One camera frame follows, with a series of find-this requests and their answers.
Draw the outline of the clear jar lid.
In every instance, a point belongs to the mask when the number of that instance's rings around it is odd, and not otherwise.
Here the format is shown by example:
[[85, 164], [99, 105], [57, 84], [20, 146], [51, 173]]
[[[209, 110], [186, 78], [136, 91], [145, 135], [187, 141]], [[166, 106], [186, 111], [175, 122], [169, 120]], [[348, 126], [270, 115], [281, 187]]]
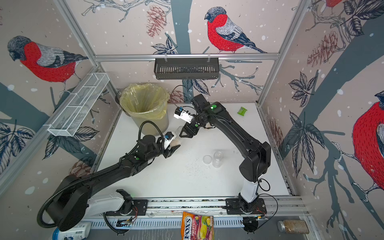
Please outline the clear jar lid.
[[210, 155], [205, 155], [203, 157], [203, 163], [205, 165], [210, 165], [212, 163], [212, 161], [213, 161], [213, 159], [212, 159], [212, 157]]

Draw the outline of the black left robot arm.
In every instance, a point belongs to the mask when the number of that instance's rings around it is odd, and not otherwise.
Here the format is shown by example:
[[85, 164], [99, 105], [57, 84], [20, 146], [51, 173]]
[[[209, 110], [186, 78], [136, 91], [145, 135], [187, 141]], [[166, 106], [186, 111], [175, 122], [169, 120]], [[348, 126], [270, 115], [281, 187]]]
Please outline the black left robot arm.
[[68, 175], [37, 213], [37, 223], [42, 228], [58, 227], [66, 231], [74, 227], [90, 209], [88, 200], [106, 187], [132, 177], [159, 157], [170, 157], [179, 146], [171, 146], [176, 139], [174, 132], [138, 136], [136, 145], [119, 161], [101, 171], [76, 177]]

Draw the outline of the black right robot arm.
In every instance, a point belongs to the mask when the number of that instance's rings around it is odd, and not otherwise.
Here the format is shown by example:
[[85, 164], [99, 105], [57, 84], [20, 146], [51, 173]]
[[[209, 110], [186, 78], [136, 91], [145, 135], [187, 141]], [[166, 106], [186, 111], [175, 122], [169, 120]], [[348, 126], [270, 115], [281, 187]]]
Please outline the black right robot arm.
[[210, 124], [219, 129], [240, 151], [244, 157], [239, 170], [244, 177], [240, 198], [246, 203], [257, 199], [259, 178], [264, 175], [271, 165], [271, 146], [269, 143], [256, 140], [248, 134], [231, 117], [226, 108], [215, 102], [210, 104], [206, 100], [195, 97], [192, 100], [196, 114], [190, 121], [186, 121], [180, 137], [193, 138], [200, 128]]

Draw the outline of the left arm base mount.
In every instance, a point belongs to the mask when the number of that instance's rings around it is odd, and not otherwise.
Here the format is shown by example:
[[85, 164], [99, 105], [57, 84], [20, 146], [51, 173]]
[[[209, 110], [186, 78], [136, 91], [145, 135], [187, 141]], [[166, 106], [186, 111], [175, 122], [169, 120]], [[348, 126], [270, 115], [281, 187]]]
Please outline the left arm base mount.
[[134, 199], [123, 189], [116, 190], [117, 204], [106, 212], [107, 216], [145, 216], [149, 201], [146, 199]]

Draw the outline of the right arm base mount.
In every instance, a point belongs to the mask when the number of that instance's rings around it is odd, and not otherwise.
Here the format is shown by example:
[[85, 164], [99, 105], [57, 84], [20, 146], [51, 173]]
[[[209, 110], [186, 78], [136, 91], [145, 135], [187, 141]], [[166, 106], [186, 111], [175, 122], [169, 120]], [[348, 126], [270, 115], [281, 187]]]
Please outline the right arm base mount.
[[266, 215], [267, 209], [264, 199], [257, 197], [251, 203], [248, 203], [241, 196], [238, 198], [229, 198], [225, 200], [223, 209], [227, 211], [228, 215]]

